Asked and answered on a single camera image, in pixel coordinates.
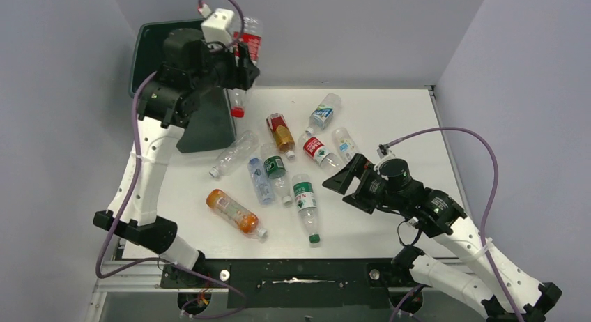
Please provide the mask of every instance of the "white table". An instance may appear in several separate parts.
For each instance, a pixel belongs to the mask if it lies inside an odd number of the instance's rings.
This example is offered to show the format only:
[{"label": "white table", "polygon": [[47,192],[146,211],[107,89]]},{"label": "white table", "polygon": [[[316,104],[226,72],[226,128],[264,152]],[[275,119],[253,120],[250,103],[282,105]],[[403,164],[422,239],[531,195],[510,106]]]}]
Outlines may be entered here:
[{"label": "white table", "polygon": [[[341,126],[348,129],[360,152],[372,162],[378,161],[379,144],[438,126],[427,90],[256,89],[247,106],[246,117],[237,120],[238,133],[250,129],[258,134],[261,144],[271,142],[266,117],[279,112],[285,116],[297,142],[307,126],[308,116],[329,92],[341,96],[343,109],[336,112],[332,124],[318,138],[334,151],[330,133]],[[320,217],[321,243],[316,247],[309,244],[295,205],[284,208],[276,201],[263,207],[258,203],[246,164],[220,181],[212,179],[208,172],[220,152],[175,154],[158,200],[158,215],[175,221],[178,234],[203,251],[207,258],[381,258],[393,257],[400,251],[396,227],[402,217],[379,211],[368,215],[345,204],[340,194],[322,187],[328,177],[303,150],[296,151],[295,162],[287,162],[286,158],[284,161],[290,176],[305,172],[312,178]],[[396,146],[394,152],[409,163],[414,179],[445,191],[461,204],[441,133],[409,139]],[[224,190],[259,216],[269,232],[265,242],[245,237],[207,207],[206,197],[215,188]],[[415,230],[406,225],[401,226],[400,232],[406,242],[412,241],[415,235]],[[454,257],[425,236],[417,246],[434,257]],[[124,258],[131,259],[153,255],[133,244],[127,244],[123,253]]]}]

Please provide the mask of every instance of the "bottle cap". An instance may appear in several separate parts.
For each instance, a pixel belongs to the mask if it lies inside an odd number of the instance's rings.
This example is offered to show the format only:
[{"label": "bottle cap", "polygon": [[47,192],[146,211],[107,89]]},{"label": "bottle cap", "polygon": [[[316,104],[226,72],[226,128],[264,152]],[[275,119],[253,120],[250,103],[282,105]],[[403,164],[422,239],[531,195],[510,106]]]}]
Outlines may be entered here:
[{"label": "bottle cap", "polygon": [[234,107],[234,108],[232,108],[230,113],[235,118],[243,118],[244,117],[244,109],[242,107]]},{"label": "bottle cap", "polygon": [[281,198],[281,202],[285,206],[289,206],[289,205],[291,205],[291,203],[293,202],[293,200],[291,199],[291,196],[290,195],[287,195],[287,196]]},{"label": "bottle cap", "polygon": [[265,238],[265,236],[267,236],[267,229],[261,227],[256,228],[256,235],[259,238]]},{"label": "bottle cap", "polygon": [[220,170],[218,170],[217,167],[212,167],[211,170],[209,170],[209,175],[211,178],[217,178],[220,176]]},{"label": "bottle cap", "polygon": [[310,239],[310,243],[318,243],[318,242],[320,242],[320,235],[315,233],[314,235],[310,235],[309,239]]},{"label": "bottle cap", "polygon": [[293,150],[286,151],[285,155],[287,156],[288,160],[292,160],[293,158],[296,158],[296,153]]}]

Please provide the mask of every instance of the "orange bottle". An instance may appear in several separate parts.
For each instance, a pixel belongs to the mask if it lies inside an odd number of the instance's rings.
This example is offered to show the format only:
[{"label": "orange bottle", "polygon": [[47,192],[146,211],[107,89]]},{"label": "orange bottle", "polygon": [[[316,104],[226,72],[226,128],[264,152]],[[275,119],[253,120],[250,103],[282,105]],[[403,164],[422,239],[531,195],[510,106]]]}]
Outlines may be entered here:
[{"label": "orange bottle", "polygon": [[288,160],[296,158],[296,153],[293,151],[296,148],[296,143],[291,136],[291,132],[285,124],[283,114],[274,113],[267,117],[267,126],[273,134],[275,144],[280,153],[284,153]]},{"label": "orange bottle", "polygon": [[267,229],[259,226],[259,218],[250,210],[234,201],[224,191],[215,189],[207,196],[207,206],[220,214],[223,218],[234,224],[240,231],[247,235],[256,235],[259,238],[267,236]]}]

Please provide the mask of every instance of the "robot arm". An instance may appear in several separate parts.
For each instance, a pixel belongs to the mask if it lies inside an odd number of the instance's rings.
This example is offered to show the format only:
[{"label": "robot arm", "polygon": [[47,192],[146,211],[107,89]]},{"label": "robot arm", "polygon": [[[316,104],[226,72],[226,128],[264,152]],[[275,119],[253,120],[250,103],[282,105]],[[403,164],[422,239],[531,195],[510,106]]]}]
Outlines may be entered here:
[{"label": "robot arm", "polygon": [[[139,93],[141,156],[133,146],[118,192],[109,208],[93,219],[94,225],[109,231],[114,213],[132,188],[114,233],[189,270],[197,269],[203,253],[177,235],[177,224],[159,217],[156,206],[170,157],[203,95],[215,87],[247,90],[259,76],[246,44],[238,43],[238,57],[232,49],[210,50],[212,42],[232,41],[227,33],[232,19],[232,11],[218,9],[202,23],[202,31],[180,28],[169,33],[163,47],[165,61]],[[141,171],[132,185],[138,157]]]},{"label": "robot arm", "polygon": [[[527,275],[491,243],[483,248],[479,231],[464,209],[444,192],[432,190],[414,180],[406,161],[389,155],[374,165],[358,153],[323,186],[345,194],[354,178],[360,179],[360,184],[343,201],[369,214],[378,209],[403,216],[410,225],[457,255],[477,276],[476,280],[464,277],[459,271],[417,255],[415,260],[402,264],[404,270],[410,271],[413,280],[450,294],[480,314],[484,307],[486,316],[489,316],[487,321],[516,321],[515,315],[510,314],[513,312],[511,305],[484,255],[488,250],[522,316],[527,321],[545,321],[545,313],[562,294],[560,289]],[[454,281],[446,278],[447,275],[452,275]],[[485,293],[480,289],[482,286],[473,283],[476,281],[481,282],[489,292]],[[466,294],[467,284],[478,286],[479,291]]]}]

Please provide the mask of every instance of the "gray wall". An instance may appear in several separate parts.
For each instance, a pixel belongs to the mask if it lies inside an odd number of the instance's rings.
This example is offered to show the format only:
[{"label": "gray wall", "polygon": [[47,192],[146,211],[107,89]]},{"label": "gray wall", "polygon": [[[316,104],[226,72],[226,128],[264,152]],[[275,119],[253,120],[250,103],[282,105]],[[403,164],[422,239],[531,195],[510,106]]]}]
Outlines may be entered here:
[{"label": "gray wall", "polygon": [[[262,19],[259,85],[435,84],[482,0],[236,0]],[[197,0],[117,0],[134,30],[197,17]],[[221,0],[212,6],[230,7]]]},{"label": "gray wall", "polygon": [[[485,0],[437,83],[445,125],[481,132],[500,187],[488,233],[520,267],[565,294],[549,321],[591,321],[591,0]],[[490,159],[450,135],[476,220]]]},{"label": "gray wall", "polygon": [[0,0],[0,321],[80,321],[131,145],[115,0]]}]

